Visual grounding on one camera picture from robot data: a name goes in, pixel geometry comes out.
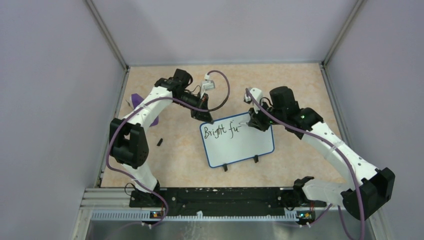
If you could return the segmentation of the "blue framed whiteboard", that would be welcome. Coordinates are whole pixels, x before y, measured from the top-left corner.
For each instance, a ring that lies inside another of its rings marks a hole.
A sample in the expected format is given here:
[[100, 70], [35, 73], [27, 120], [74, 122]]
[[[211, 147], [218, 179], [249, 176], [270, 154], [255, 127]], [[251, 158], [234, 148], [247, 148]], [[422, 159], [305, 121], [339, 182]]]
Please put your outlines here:
[[240, 161], [254, 159], [273, 153], [275, 141], [273, 129], [263, 132], [253, 127], [238, 127], [248, 123], [247, 112], [220, 118], [214, 123], [202, 123], [199, 131], [210, 168], [227, 167]]

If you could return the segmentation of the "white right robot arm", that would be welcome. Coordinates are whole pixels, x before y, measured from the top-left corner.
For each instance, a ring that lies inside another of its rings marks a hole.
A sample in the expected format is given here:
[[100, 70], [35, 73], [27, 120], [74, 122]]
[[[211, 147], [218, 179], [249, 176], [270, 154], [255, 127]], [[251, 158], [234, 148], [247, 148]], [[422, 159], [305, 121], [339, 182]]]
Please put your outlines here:
[[312, 146], [345, 179], [335, 183], [306, 176], [293, 184], [293, 200], [299, 206], [311, 201], [344, 207], [357, 220], [367, 220], [392, 197], [395, 174], [367, 162], [341, 140], [312, 108], [301, 108], [293, 91], [280, 86], [267, 101], [258, 88], [247, 88], [244, 102], [252, 105], [248, 126], [265, 132], [280, 125]]

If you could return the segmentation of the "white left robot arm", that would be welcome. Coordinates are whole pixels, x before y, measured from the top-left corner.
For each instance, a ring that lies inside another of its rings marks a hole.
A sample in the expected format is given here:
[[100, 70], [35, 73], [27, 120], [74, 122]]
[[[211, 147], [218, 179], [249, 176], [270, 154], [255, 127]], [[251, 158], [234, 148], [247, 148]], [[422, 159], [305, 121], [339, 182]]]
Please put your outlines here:
[[172, 103], [189, 109], [195, 120], [206, 123], [214, 121], [208, 108], [207, 94], [193, 94], [187, 90], [192, 82], [193, 77], [178, 68], [173, 76], [160, 78], [129, 114], [110, 122], [108, 156], [124, 167], [122, 173], [134, 181], [137, 190], [142, 191], [141, 200], [149, 207], [156, 206], [161, 198], [159, 191], [155, 190], [159, 181], [147, 163], [147, 130], [152, 123]]

